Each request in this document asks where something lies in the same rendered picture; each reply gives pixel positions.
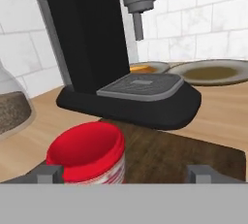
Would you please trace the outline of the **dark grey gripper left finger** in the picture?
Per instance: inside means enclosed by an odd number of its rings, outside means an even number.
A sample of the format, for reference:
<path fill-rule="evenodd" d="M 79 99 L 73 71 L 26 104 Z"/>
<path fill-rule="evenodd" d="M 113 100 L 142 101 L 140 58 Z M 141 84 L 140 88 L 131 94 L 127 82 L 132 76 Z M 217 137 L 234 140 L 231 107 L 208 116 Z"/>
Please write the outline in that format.
<path fill-rule="evenodd" d="M 63 167 L 40 165 L 24 176 L 6 180 L 6 183 L 63 183 Z"/>

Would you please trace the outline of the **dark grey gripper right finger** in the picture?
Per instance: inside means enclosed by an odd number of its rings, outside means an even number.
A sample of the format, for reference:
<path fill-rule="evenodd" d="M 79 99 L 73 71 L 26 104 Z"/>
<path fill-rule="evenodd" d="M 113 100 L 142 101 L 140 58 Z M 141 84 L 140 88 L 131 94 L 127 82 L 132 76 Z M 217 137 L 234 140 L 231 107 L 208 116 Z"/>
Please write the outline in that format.
<path fill-rule="evenodd" d="M 188 165 L 187 183 L 242 183 L 242 180 L 218 173 L 208 165 Z"/>

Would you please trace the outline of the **dark wooden cutting board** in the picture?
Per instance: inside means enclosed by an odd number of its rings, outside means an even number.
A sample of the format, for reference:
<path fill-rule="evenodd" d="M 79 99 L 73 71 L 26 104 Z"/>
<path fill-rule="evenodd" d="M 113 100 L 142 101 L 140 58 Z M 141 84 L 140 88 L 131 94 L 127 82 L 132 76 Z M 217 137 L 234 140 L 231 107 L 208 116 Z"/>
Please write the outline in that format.
<path fill-rule="evenodd" d="M 124 134 L 127 183 L 183 183 L 188 165 L 209 165 L 222 175 L 246 179 L 244 151 L 125 122 L 101 121 Z"/>

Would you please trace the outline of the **glass jar with brown contents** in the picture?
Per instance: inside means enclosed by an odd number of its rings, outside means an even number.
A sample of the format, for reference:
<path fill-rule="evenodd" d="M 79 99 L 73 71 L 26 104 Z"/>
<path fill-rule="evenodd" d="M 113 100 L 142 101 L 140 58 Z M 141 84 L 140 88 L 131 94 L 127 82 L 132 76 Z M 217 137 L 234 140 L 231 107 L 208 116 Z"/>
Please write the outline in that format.
<path fill-rule="evenodd" d="M 24 130 L 35 117 L 25 89 L 0 61 L 0 142 Z"/>

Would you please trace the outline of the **red cup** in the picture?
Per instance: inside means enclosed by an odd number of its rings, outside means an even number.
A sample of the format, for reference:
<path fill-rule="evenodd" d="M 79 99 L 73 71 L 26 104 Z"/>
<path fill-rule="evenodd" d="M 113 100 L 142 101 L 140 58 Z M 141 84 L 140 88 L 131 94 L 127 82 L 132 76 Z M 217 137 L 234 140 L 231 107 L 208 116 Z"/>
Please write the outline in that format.
<path fill-rule="evenodd" d="M 117 126 L 107 122 L 74 126 L 51 143 L 46 152 L 46 163 L 63 167 L 65 183 L 123 183 L 124 135 Z"/>

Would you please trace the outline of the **grey plate with brown food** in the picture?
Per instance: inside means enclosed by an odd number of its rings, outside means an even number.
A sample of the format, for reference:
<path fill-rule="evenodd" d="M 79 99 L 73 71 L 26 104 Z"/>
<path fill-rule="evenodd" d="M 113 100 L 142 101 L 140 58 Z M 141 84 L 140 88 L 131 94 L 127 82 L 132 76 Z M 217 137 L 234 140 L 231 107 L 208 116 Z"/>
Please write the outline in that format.
<path fill-rule="evenodd" d="M 169 73 L 180 75 L 194 86 L 222 86 L 248 81 L 248 61 L 210 59 L 175 65 Z"/>

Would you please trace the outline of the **grey plate with orange pastry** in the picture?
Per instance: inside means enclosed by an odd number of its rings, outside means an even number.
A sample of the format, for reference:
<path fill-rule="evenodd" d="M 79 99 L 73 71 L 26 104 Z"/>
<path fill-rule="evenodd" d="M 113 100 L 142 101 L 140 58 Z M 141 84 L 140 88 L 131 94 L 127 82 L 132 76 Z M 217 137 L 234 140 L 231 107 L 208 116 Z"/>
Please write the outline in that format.
<path fill-rule="evenodd" d="M 148 61 L 148 62 L 140 62 L 140 63 L 133 63 L 131 66 L 138 66 L 138 65 L 149 65 L 156 69 L 154 73 L 136 73 L 136 74 L 163 74 L 168 71 L 171 66 L 166 62 L 159 62 L 159 61 Z"/>

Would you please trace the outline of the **orange pastry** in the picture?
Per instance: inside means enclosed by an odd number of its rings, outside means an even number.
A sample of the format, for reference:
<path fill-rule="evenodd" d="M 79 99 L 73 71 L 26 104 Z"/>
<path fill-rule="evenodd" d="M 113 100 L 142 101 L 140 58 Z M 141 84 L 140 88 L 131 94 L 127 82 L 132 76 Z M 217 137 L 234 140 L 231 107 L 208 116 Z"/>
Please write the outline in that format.
<path fill-rule="evenodd" d="M 131 66 L 130 71 L 132 73 L 154 73 L 156 69 L 149 65 L 138 65 L 138 66 Z"/>

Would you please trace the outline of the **black espresso machine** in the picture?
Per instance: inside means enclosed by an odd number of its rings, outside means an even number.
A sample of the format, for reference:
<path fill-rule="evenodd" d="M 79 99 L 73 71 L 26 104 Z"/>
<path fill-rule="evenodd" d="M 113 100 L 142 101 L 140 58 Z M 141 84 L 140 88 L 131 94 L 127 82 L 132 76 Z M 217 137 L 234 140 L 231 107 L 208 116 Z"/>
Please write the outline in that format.
<path fill-rule="evenodd" d="M 196 116 L 202 96 L 182 77 L 130 71 L 121 10 L 141 15 L 155 0 L 38 0 L 65 83 L 58 107 L 158 130 L 176 130 Z"/>

